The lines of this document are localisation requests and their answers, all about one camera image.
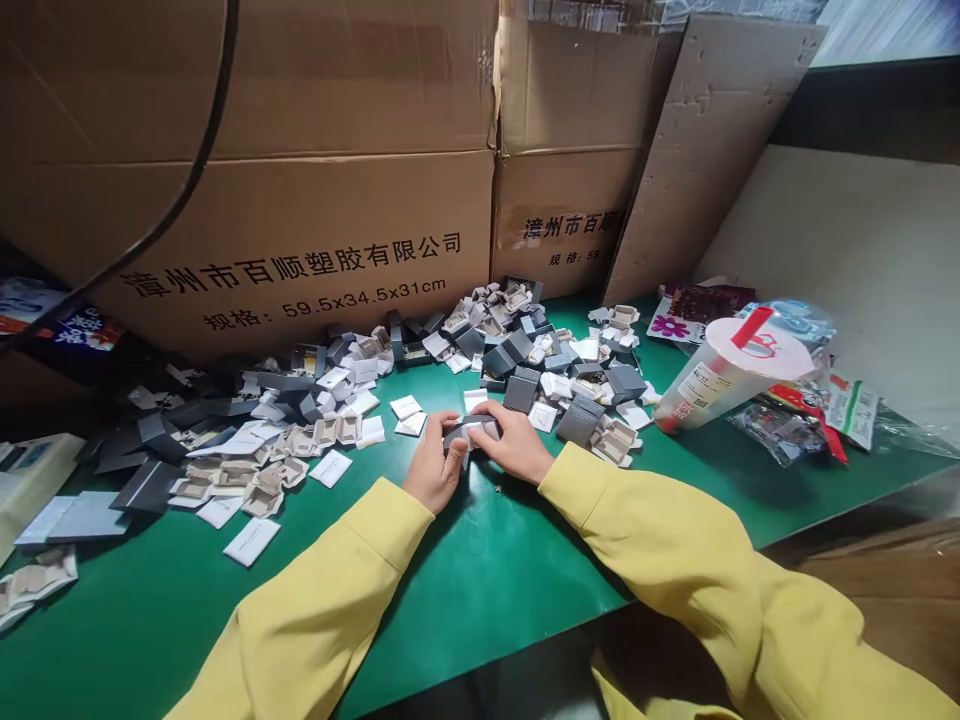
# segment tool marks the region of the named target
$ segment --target snack package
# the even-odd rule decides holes
[[[759,403],[728,417],[727,422],[763,445],[781,467],[827,446],[816,421]]]

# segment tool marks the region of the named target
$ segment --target flattened cardboard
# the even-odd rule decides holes
[[[493,278],[542,282],[543,298],[598,284],[613,257],[639,160],[638,150],[501,158]]]
[[[0,189],[0,231],[77,286],[156,222],[185,173],[31,168]],[[492,151],[211,163],[163,242],[91,299],[200,362],[288,353],[334,321],[368,331],[393,307],[448,310],[488,281],[492,176]]]
[[[0,157],[192,158],[223,8],[222,0],[3,3],[0,104],[17,112],[0,115]],[[244,0],[214,157],[484,148],[495,119],[496,27],[496,0]]]
[[[511,16],[500,18],[499,30],[502,150],[638,146],[657,36],[530,22],[521,17],[527,2],[503,5]]]
[[[815,25],[690,17],[604,305],[696,267],[825,33]]]

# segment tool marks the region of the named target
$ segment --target yellow sleeve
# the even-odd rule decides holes
[[[861,640],[853,603],[755,553],[736,514],[705,493],[568,444],[540,494],[641,602],[699,638],[744,715],[960,717],[932,683]]]
[[[370,649],[433,515],[380,478],[343,517],[234,610],[186,718],[325,718]]]

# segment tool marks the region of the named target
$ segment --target cardboard sheet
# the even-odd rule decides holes
[[[528,3],[503,5],[521,6],[525,15]],[[503,150],[521,155],[636,147],[657,36],[559,27],[520,14],[500,18]]]
[[[151,227],[185,164],[37,167],[0,231],[69,285]],[[170,232],[93,300],[198,361],[269,353],[344,322],[447,311],[490,261],[493,153],[220,162]]]
[[[825,32],[753,18],[690,17],[604,305],[696,267]]]

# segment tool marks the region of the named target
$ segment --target green workbench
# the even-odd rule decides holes
[[[590,309],[546,303],[557,327],[584,336]],[[665,390],[686,361],[645,341],[644,374]],[[248,518],[214,530],[190,512],[135,525],[123,542],[80,546],[80,579],[0,638],[0,708],[9,718],[160,718],[189,688],[234,606],[308,547],[381,473],[400,484],[417,443],[393,433],[388,400],[463,410],[469,370],[398,369],[375,394],[387,442],[350,450],[333,489],[307,478],[284,501],[282,529],[247,570],[222,554]],[[714,422],[669,438],[650,426],[633,469],[694,485],[733,508],[757,548],[889,495],[953,464],[886,447],[851,451],[848,470],[821,458],[782,469],[759,444]],[[562,444],[545,437],[558,453]],[[103,489],[78,469],[64,492]],[[112,481],[119,487],[122,478]],[[23,564],[15,554],[3,574]],[[335,577],[317,582],[338,582]],[[631,600],[532,487],[474,462],[427,533],[339,709],[354,718],[614,610]]]

